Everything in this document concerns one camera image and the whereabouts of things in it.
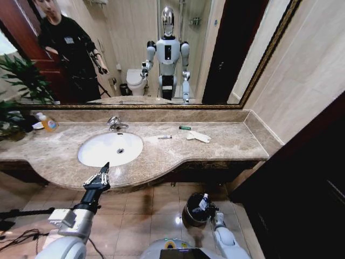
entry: black trash can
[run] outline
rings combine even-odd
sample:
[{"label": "black trash can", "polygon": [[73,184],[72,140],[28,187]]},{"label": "black trash can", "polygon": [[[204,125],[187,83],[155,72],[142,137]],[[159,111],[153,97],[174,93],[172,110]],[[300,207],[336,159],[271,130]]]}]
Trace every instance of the black trash can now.
[{"label": "black trash can", "polygon": [[121,95],[123,95],[123,96],[131,96],[132,95],[132,92],[128,88],[127,84],[120,84],[120,91],[121,91]]},{"label": "black trash can", "polygon": [[206,224],[208,218],[210,217],[210,214],[207,211],[193,213],[193,210],[199,207],[199,203],[203,197],[204,194],[201,193],[192,194],[183,208],[183,216],[186,222],[194,227],[199,227]]}]

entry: humanoid robot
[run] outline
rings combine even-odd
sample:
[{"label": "humanoid robot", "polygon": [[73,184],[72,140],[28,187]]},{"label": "humanoid robot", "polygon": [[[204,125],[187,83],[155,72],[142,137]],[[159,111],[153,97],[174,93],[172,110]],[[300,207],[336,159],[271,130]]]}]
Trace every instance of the humanoid robot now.
[{"label": "humanoid robot", "polygon": [[148,76],[153,67],[153,58],[157,52],[158,62],[160,63],[161,75],[158,78],[160,94],[164,99],[171,100],[175,95],[177,78],[175,76],[176,63],[182,57],[182,77],[183,77],[183,101],[189,102],[189,78],[190,72],[187,71],[189,44],[180,43],[175,36],[174,30],[174,11],[170,7],[165,7],[162,12],[162,24],[164,36],[157,42],[149,41],[147,43],[147,60],[142,63],[142,78]]},{"label": "humanoid robot", "polygon": [[[58,234],[61,238],[50,243],[36,256],[36,259],[86,258],[86,242],[91,233],[93,217],[99,208],[99,198],[102,192],[110,189],[108,171],[109,162],[99,173],[84,182],[85,195],[73,209],[54,210],[48,221],[59,228]],[[238,245],[233,233],[225,226],[223,213],[217,212],[212,217],[212,225],[216,245],[222,256],[205,248],[193,248],[179,239],[165,238],[153,242],[140,259],[250,259],[246,251]]]}]

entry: white sink basin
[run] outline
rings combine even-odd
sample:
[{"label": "white sink basin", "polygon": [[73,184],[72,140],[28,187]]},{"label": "white sink basin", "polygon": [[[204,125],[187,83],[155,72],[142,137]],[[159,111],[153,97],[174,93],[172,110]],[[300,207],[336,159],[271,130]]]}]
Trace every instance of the white sink basin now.
[{"label": "white sink basin", "polygon": [[136,159],[142,151],[142,140],[130,133],[105,133],[87,140],[79,149],[78,159],[86,166],[120,166]]}]

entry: toilet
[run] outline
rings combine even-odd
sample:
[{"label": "toilet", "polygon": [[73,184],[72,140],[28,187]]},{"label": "toilet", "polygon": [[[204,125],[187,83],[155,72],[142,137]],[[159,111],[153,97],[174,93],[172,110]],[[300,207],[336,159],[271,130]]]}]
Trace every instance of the toilet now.
[{"label": "toilet", "polygon": [[132,91],[134,96],[143,96],[144,89],[147,85],[147,78],[142,78],[141,69],[128,69],[127,70],[127,85],[128,88]]}]

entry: man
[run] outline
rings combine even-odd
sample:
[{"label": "man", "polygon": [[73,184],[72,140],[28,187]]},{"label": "man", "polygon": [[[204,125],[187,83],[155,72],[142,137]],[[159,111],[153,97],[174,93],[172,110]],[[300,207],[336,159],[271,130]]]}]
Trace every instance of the man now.
[{"label": "man", "polygon": [[46,14],[41,22],[40,45],[59,55],[66,64],[72,90],[81,103],[101,99],[97,75],[89,53],[95,56],[105,73],[109,73],[101,54],[89,35],[74,21],[60,13],[55,0],[34,0]]}]

